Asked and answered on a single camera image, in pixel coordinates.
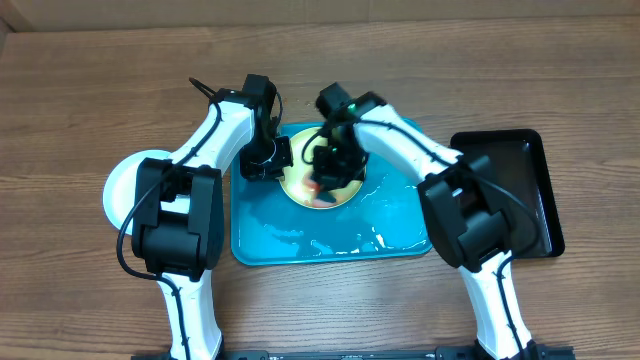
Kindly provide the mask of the light blue plate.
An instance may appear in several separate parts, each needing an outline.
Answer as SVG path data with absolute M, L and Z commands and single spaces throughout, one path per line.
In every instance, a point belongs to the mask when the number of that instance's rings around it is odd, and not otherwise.
M 137 171 L 146 158 L 165 160 L 164 150 L 144 150 L 123 159 L 109 174 L 103 189 L 102 204 L 109 222 L 120 229 L 134 206 Z

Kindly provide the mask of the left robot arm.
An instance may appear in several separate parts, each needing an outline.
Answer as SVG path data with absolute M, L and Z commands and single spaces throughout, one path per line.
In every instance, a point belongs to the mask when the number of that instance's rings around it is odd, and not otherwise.
M 191 83 L 209 100 L 207 117 L 178 150 L 141 161 L 122 227 L 132 231 L 133 254 L 145 263 L 141 278 L 163 293 L 172 335 L 167 358 L 216 359 L 223 335 L 212 274 L 225 239 L 222 178 L 238 160 L 244 179 L 276 181 L 293 159 L 272 113 L 281 98 L 268 77 L 250 74 L 239 91 Z

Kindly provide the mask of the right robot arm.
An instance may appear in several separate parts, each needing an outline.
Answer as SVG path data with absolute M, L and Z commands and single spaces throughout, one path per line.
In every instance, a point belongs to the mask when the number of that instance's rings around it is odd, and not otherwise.
M 353 98 L 339 84 L 321 90 L 324 146 L 312 151 L 310 179 L 321 191 L 362 180 L 377 155 L 415 183 L 428 238 L 458 269 L 473 307 L 476 343 L 492 359 L 532 359 L 535 343 L 519 310 L 511 278 L 519 207 L 536 215 L 496 182 L 488 157 L 462 154 L 416 130 L 373 92 Z

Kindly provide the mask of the yellow-green plate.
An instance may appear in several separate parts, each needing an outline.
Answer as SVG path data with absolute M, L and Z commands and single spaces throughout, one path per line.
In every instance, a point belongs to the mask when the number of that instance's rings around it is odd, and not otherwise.
M 337 204 L 334 207 L 313 208 L 310 206 L 311 194 L 305 186 L 305 180 L 310 179 L 313 167 L 302 160 L 302 150 L 307 141 L 319 129 L 319 126 L 302 128 L 290 137 L 293 165 L 284 169 L 280 185 L 286 195 L 295 203 L 310 209 L 325 210 L 341 206 L 351 200 L 362 187 L 363 181 L 353 180 L 344 188 L 328 191 L 337 199 Z

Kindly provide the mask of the orange and dark green sponge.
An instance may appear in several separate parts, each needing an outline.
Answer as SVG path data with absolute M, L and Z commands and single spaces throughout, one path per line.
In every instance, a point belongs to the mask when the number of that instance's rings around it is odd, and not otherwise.
M 328 191 L 311 179 L 305 180 L 305 186 L 311 194 L 310 206 L 313 208 L 331 208 L 337 204 L 337 199 Z

